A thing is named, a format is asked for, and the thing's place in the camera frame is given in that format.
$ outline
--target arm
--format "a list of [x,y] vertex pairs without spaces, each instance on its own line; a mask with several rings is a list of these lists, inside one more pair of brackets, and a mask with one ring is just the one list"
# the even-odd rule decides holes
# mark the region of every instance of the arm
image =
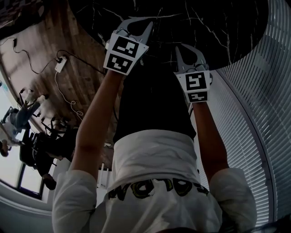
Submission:
[[243,170],[229,168],[227,153],[206,102],[193,104],[201,160],[211,194],[239,232],[256,224],[256,203]]
[[82,170],[96,180],[113,106],[123,75],[108,71],[77,133],[72,170]]
[[5,128],[2,125],[2,123],[0,123],[0,128],[2,129],[2,131],[7,136],[8,140],[10,141],[10,145],[12,145],[12,146],[21,146],[20,142],[17,142],[16,140],[13,140],[12,137],[7,133],[7,131],[5,130]]
[[228,168],[227,153],[206,102],[193,103],[201,160],[207,180]]

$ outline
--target power strip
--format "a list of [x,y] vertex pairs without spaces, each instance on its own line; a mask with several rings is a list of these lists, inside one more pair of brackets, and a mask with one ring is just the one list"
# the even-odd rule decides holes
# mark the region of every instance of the power strip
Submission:
[[66,62],[68,61],[65,56],[61,56],[60,58],[61,58],[61,62],[56,64],[56,66],[55,66],[55,70],[59,73],[63,70]]

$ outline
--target black marble table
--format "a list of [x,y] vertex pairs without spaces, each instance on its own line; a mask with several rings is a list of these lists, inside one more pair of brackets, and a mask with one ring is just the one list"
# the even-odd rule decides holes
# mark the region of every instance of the black marble table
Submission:
[[126,19],[146,19],[129,26],[134,35],[141,35],[153,21],[146,56],[170,65],[173,71],[177,69],[176,46],[187,64],[197,59],[180,43],[199,49],[210,70],[240,60],[257,45],[268,20],[267,0],[69,0],[69,3],[77,21],[103,45]]

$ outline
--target black cable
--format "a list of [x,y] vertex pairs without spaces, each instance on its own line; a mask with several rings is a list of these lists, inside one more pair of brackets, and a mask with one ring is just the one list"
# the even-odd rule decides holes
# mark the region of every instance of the black cable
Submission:
[[2,45],[4,45],[5,44],[5,42],[6,41],[8,41],[8,40],[10,40],[10,39],[14,39],[15,40],[15,38],[14,37],[10,37],[10,38],[8,38],[7,40],[5,40],[0,46],[2,46]]
[[114,107],[113,107],[113,113],[114,113],[114,116],[115,116],[116,121],[118,122],[118,118],[117,118],[117,115],[116,115],[116,112],[115,112],[115,108]]
[[102,71],[100,71],[100,70],[98,70],[96,67],[94,67],[93,65],[91,65],[90,63],[88,63],[88,62],[86,62],[85,60],[83,60],[83,59],[81,59],[81,58],[79,58],[79,57],[77,57],[76,55],[74,55],[74,54],[71,54],[70,52],[68,52],[68,51],[66,51],[66,50],[59,50],[59,51],[57,51],[57,53],[56,53],[56,57],[58,58],[58,59],[60,59],[60,57],[58,56],[58,54],[59,54],[59,52],[66,52],[67,54],[70,54],[71,56],[73,56],[73,57],[75,57],[75,58],[77,58],[78,60],[80,60],[80,61],[82,61],[82,62],[84,62],[86,65],[89,65],[89,66],[91,66],[94,70],[96,70],[96,71],[98,71],[99,73],[101,73],[101,74],[103,74],[103,75],[105,75],[105,73],[104,72],[102,72]]
[[189,112],[189,116],[191,116],[192,112],[193,112],[193,108],[191,108],[191,110]]
[[52,62],[52,61],[56,61],[56,62],[58,62],[55,58],[54,59],[52,59],[52,60],[50,60],[47,64],[46,64],[46,66],[42,69],[42,71],[41,72],[36,72],[36,71],[34,71],[33,69],[32,69],[32,65],[31,65],[31,59],[30,59],[30,56],[29,56],[29,53],[26,51],[26,50],[21,50],[20,52],[17,52],[17,51],[15,51],[15,47],[13,48],[13,51],[14,51],[14,53],[21,53],[21,52],[25,52],[26,53],[26,55],[27,55],[27,57],[28,57],[28,61],[29,61],[29,65],[30,65],[30,69],[35,73],[35,74],[37,74],[37,75],[39,75],[40,73],[42,73],[44,70],[45,70],[45,68]]

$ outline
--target black shorts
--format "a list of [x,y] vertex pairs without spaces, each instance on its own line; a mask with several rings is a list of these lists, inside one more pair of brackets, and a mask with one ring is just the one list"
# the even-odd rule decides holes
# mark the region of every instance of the black shorts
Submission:
[[179,132],[192,139],[196,135],[177,77],[151,61],[137,64],[124,80],[113,142],[149,129]]
[[35,155],[36,168],[41,176],[49,173],[53,162],[54,158],[51,158],[47,153],[38,152]]

